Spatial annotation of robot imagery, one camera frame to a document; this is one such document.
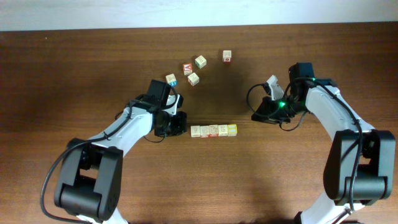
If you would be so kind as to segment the yellow framed I block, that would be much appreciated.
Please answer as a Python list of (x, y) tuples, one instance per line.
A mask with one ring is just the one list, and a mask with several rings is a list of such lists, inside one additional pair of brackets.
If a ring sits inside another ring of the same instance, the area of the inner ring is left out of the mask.
[(227, 125), (228, 128), (228, 136), (236, 136), (238, 133), (237, 125), (236, 124), (229, 124)]

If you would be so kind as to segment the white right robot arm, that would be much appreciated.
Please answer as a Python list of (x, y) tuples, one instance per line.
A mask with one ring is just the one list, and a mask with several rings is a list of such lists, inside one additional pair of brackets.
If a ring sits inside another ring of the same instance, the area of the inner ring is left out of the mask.
[(311, 63), (291, 66), (289, 80), (286, 89), (274, 75), (261, 83), (267, 95), (251, 119), (281, 126), (297, 114), (313, 114), (332, 140), (324, 191), (294, 222), (343, 223), (355, 211), (387, 199), (393, 188), (394, 135), (365, 122), (332, 79), (315, 77)]

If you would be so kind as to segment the blue framed wooden block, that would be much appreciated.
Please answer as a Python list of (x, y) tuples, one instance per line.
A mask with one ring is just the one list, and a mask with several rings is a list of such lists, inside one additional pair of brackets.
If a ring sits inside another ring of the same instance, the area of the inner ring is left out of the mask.
[(169, 75), (166, 75), (165, 79), (166, 79), (167, 83), (170, 86), (176, 86), (177, 85), (177, 79), (176, 79), (176, 77), (175, 77), (175, 75), (173, 73), (171, 73)]

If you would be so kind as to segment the green framed wooden block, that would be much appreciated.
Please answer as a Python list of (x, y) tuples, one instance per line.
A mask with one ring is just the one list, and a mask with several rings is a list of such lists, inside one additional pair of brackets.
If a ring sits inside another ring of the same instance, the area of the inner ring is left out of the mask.
[(205, 58), (204, 56), (202, 56), (202, 55), (198, 56), (198, 57), (195, 59), (195, 65), (196, 65), (199, 69), (202, 69), (204, 66), (207, 65), (206, 58)]

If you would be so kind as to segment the plain I wooden block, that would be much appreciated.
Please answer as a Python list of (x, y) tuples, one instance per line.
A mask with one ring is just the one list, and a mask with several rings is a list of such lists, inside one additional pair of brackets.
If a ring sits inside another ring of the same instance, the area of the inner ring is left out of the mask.
[(200, 82), (200, 78), (196, 73), (190, 74), (187, 77), (187, 79), (188, 79), (189, 84), (191, 84), (191, 86), (195, 86), (196, 84), (198, 84)]

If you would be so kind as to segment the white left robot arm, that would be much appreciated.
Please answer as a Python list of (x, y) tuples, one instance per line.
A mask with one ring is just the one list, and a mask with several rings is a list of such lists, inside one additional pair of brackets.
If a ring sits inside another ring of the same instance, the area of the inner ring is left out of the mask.
[(72, 139), (55, 162), (61, 166), (55, 206), (72, 215), (73, 223), (126, 223), (117, 208), (124, 156), (150, 132), (161, 140), (185, 133), (182, 104), (172, 86), (152, 80), (147, 93), (129, 100), (103, 132)]

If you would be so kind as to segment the number 2 wooden block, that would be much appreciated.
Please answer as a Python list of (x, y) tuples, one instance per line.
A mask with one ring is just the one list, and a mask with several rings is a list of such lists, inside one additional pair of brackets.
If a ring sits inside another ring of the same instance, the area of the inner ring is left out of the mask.
[(227, 136), (228, 135), (228, 125), (221, 124), (218, 126), (218, 136)]

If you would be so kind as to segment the red framed A block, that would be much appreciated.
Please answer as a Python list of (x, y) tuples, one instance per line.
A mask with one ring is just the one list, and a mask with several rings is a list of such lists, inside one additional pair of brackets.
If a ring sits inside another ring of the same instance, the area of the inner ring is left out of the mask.
[(193, 73), (193, 67), (191, 63), (184, 63), (183, 64), (183, 74), (188, 76)]

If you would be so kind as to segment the elephant wooden block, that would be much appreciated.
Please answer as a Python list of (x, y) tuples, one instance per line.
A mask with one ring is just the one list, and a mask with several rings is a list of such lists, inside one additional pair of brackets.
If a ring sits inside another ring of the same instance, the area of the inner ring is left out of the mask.
[(217, 137), (219, 135), (218, 125), (211, 124), (209, 125), (209, 137)]

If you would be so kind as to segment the plain Y wooden block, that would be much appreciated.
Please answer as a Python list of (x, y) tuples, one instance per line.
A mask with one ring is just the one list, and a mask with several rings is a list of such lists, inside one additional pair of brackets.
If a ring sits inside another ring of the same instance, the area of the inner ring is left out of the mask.
[(200, 138), (200, 126), (190, 126), (190, 134), (192, 138)]

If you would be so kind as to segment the red sided wooden block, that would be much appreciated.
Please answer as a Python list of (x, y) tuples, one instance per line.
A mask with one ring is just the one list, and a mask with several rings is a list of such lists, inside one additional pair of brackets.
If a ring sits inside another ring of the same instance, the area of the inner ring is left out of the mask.
[(210, 135), (210, 127), (209, 126), (200, 126), (200, 137), (208, 138)]

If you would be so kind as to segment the red bottomed far block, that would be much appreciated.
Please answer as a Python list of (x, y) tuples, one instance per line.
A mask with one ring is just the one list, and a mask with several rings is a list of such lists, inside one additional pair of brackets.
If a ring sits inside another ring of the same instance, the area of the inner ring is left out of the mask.
[(223, 62), (224, 63), (230, 63), (232, 58), (232, 51), (230, 50), (224, 50), (223, 51)]

